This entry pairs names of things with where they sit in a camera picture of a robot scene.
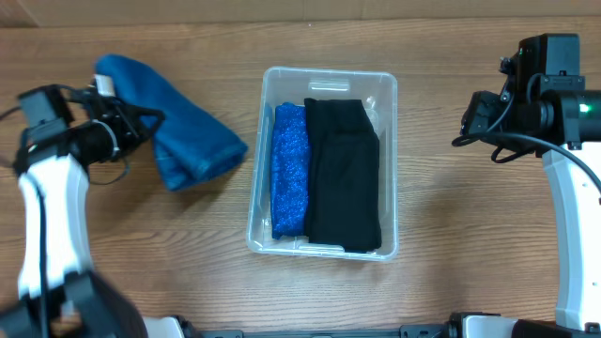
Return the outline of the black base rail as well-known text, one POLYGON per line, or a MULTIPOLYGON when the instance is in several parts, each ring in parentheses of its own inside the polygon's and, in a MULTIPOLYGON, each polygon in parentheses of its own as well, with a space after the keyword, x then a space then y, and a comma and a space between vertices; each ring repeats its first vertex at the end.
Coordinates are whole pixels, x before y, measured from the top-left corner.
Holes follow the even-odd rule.
POLYGON ((456 313, 442 324, 403 324, 398 329, 361 330, 199 330, 176 316, 185 337, 193 338, 512 338, 515 318, 485 313, 456 313))

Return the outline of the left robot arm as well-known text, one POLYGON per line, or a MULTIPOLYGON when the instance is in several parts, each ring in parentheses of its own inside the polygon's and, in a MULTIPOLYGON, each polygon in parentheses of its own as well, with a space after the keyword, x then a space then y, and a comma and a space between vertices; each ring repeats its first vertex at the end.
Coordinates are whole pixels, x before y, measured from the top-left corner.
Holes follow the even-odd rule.
POLYGON ((69 305, 81 318, 69 337, 168 337, 185 334, 172 317, 142 317, 94 269, 86 226, 88 168, 124 160, 164 121, 111 89, 60 84, 22 93, 27 120, 13 169, 25 204, 25 254, 19 301, 1 314, 7 337, 51 337, 69 305))

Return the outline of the clear plastic container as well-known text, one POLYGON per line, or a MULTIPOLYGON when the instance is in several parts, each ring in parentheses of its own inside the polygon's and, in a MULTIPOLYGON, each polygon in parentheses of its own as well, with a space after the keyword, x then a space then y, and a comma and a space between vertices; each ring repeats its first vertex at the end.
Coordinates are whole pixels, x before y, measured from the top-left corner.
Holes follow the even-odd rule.
POLYGON ((398 85, 387 72, 272 67, 265 71, 254 148, 247 247, 258 254, 314 256, 385 262, 399 250, 398 225, 398 85), (361 100, 379 139, 378 216, 381 246, 367 253, 352 253, 340 246, 314 244, 307 237, 271 235, 270 153, 275 108, 303 100, 361 100))

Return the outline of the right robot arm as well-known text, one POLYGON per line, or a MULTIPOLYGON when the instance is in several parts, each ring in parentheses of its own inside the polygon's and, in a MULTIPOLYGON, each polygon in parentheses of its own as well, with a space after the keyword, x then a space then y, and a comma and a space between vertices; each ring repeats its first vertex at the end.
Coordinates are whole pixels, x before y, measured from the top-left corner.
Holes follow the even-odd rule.
POLYGON ((474 93, 453 146, 494 146, 491 160, 533 154, 553 200, 560 262, 551 322, 485 313, 450 316, 445 337, 597 337, 600 334, 600 93, 580 73, 576 34, 525 38, 504 57, 499 94, 474 93))

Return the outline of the black cloth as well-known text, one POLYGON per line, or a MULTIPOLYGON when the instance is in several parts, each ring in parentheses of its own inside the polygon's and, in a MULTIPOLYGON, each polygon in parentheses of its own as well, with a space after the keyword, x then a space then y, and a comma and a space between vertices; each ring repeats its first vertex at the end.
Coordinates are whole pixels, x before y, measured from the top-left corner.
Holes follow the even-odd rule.
POLYGON ((372 132, 334 133, 315 144, 306 234, 315 244, 367 253, 381 247, 379 140, 372 132))
POLYGON ((304 100, 306 127, 312 145, 336 133, 373 133, 361 100, 304 100))

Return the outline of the blue glitter cloth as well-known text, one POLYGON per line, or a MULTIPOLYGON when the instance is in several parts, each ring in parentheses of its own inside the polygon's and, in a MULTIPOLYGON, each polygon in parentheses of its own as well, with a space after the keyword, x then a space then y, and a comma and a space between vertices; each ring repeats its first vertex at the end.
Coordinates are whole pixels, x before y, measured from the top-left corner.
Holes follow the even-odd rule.
POLYGON ((290 102, 277 106, 270 152, 270 215, 274 239, 304 235, 310 158, 305 108, 290 102))

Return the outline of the teal towel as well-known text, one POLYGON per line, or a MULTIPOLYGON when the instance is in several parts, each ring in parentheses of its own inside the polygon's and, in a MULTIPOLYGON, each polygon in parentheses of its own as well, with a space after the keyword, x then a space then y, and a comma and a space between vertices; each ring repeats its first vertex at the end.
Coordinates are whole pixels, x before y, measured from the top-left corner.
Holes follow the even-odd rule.
POLYGON ((248 146, 152 67, 107 54, 97 61, 95 71, 110 77, 116 95, 128 104, 164 113, 153 148, 167 190, 177 192, 208 182, 242 163, 248 146))

